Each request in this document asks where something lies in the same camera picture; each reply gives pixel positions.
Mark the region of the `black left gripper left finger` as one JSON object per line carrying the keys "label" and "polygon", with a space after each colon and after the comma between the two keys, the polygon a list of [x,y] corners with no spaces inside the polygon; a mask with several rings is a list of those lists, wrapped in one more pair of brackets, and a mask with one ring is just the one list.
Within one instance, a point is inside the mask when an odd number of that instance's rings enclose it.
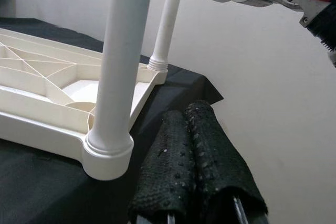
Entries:
{"label": "black left gripper left finger", "polygon": [[196,188],[193,144],[180,111],[168,111],[141,165],[130,223],[190,223]]}

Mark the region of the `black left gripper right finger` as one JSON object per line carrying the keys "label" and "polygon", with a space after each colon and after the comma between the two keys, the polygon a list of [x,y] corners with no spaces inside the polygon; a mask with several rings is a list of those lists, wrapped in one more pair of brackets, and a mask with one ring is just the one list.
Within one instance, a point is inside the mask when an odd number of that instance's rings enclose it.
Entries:
{"label": "black left gripper right finger", "polygon": [[265,200],[213,108],[196,101],[184,115],[194,145],[201,223],[268,223]]}

